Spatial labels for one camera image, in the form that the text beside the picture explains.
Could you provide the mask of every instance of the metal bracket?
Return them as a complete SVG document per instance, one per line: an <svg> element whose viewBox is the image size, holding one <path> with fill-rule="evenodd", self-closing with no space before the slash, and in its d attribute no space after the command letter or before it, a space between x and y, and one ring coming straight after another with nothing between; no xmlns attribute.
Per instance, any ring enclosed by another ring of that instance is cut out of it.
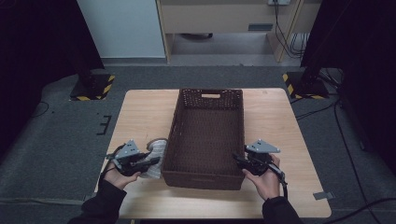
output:
<svg viewBox="0 0 396 224"><path fill-rule="evenodd" d="M279 153L280 149L274 147L261 139L253 143L252 145L246 146L247 151L256 152L256 153Z"/></svg>
<svg viewBox="0 0 396 224"><path fill-rule="evenodd" d="M330 199L335 198L335 196L332 192L325 192L325 191L314 193L314 197L315 197L315 200L321 200L321 199L330 200Z"/></svg>
<svg viewBox="0 0 396 224"><path fill-rule="evenodd" d="M125 144L125 146L122 149L120 149L117 152L115 158L122 159L125 157L131 157L131 156L137 155L139 153L140 153L140 150L137 148L137 145L134 142L134 139L131 139Z"/></svg>

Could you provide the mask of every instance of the electrical outlet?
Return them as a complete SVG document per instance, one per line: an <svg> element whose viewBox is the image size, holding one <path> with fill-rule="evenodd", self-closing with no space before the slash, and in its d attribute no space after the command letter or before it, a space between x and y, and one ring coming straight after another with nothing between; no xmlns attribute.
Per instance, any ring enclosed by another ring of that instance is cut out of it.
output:
<svg viewBox="0 0 396 224"><path fill-rule="evenodd" d="M290 0L268 0L268 5L274 5L275 2L280 6L290 5Z"/></svg>

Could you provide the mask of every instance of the sleeve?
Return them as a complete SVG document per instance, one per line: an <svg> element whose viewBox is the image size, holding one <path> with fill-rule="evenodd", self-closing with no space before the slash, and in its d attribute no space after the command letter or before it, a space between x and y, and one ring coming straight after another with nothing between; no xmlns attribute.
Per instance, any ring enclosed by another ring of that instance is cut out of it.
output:
<svg viewBox="0 0 396 224"><path fill-rule="evenodd" d="M296 211L284 197L268 199L262 205L265 224L302 224Z"/></svg>
<svg viewBox="0 0 396 224"><path fill-rule="evenodd" d="M103 181L95 197L81 206L82 214L69 220L68 224L116 223L122 201L126 195L124 190L118 189L107 181Z"/></svg>

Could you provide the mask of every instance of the white panel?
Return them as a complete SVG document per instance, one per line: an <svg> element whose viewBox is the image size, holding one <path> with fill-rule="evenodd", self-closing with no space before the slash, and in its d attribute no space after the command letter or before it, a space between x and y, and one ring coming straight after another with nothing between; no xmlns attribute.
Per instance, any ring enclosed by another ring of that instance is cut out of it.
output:
<svg viewBox="0 0 396 224"><path fill-rule="evenodd" d="M164 58L155 0L78 0L102 58Z"/></svg>

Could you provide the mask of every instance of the wicker basket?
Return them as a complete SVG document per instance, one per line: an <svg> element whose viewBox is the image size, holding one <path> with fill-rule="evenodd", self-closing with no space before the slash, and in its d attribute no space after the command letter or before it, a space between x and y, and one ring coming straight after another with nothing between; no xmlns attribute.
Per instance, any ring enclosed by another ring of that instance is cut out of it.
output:
<svg viewBox="0 0 396 224"><path fill-rule="evenodd" d="M180 90L168 140L168 186L241 189L244 176L232 154L244 155L242 91Z"/></svg>

